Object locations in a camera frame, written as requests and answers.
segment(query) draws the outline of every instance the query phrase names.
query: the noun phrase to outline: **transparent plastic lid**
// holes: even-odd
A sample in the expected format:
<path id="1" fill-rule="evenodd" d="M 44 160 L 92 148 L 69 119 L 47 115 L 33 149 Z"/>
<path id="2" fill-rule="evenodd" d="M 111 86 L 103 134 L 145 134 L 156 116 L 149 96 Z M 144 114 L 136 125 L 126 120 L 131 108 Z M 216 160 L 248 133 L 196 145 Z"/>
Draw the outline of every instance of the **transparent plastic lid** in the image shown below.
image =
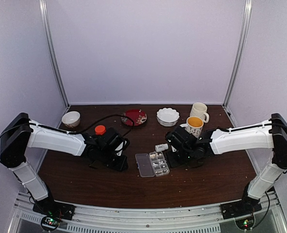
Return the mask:
<path id="1" fill-rule="evenodd" d="M 155 175 L 148 154 L 135 154 L 135 158 L 141 177 L 153 177 Z"/>

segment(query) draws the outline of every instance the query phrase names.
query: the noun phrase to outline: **cup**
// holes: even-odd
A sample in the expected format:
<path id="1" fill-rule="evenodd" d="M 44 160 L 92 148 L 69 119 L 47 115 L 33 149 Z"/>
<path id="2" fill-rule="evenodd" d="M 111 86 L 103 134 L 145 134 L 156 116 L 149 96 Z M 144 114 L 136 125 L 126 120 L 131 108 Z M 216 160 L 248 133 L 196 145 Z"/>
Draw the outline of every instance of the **cup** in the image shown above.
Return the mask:
<path id="1" fill-rule="evenodd" d="M 187 119 L 186 124 L 181 124 L 180 126 L 185 128 L 186 131 L 198 138 L 202 132 L 203 125 L 204 122 L 201 118 L 197 116 L 191 116 Z"/>
<path id="2" fill-rule="evenodd" d="M 68 112 L 62 117 L 62 123 L 68 128 L 77 127 L 80 124 L 80 113 Z"/>
<path id="3" fill-rule="evenodd" d="M 204 123 L 209 122 L 209 114 L 207 113 L 207 106 L 203 103 L 194 103 L 190 112 L 191 117 L 199 117 Z"/>

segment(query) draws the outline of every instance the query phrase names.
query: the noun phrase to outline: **white bowl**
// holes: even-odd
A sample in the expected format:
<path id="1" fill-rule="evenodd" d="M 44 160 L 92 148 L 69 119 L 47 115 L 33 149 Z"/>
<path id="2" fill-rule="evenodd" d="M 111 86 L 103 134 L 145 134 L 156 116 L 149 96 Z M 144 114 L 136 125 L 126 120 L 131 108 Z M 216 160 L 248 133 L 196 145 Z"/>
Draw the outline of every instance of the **white bowl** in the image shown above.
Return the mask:
<path id="1" fill-rule="evenodd" d="M 62 117 L 62 123 L 68 128 L 74 128 L 80 124 L 80 113 L 72 111 Z"/>
<path id="2" fill-rule="evenodd" d="M 174 126 L 179 120 L 179 112 L 172 108 L 159 109 L 157 111 L 157 120 L 162 126 Z"/>

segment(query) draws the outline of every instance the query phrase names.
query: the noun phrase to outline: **orange bottle lid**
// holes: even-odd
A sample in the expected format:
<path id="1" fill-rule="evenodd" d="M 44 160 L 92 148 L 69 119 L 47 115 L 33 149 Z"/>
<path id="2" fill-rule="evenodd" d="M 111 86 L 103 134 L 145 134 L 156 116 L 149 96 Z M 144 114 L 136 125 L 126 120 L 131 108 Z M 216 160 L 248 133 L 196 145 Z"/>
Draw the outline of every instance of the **orange bottle lid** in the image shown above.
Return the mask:
<path id="1" fill-rule="evenodd" d="M 106 132 L 106 127 L 103 125 L 97 125 L 95 127 L 95 134 L 96 135 L 103 135 Z"/>

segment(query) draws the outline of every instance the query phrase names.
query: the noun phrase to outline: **white mug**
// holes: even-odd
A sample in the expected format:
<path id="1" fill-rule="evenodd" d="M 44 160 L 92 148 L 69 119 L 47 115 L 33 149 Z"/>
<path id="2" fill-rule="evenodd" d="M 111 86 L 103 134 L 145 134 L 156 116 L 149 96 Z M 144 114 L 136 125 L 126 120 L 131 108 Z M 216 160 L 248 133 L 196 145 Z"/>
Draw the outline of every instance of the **white mug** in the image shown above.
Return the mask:
<path id="1" fill-rule="evenodd" d="M 203 103 L 194 103 L 190 112 L 191 117 L 199 117 L 204 123 L 209 122 L 209 114 L 207 113 L 207 106 Z"/>
<path id="2" fill-rule="evenodd" d="M 198 138 L 202 132 L 203 125 L 204 122 L 201 118 L 197 116 L 191 116 L 187 119 L 186 124 L 181 124 L 180 126 L 185 128 L 186 131 Z"/>

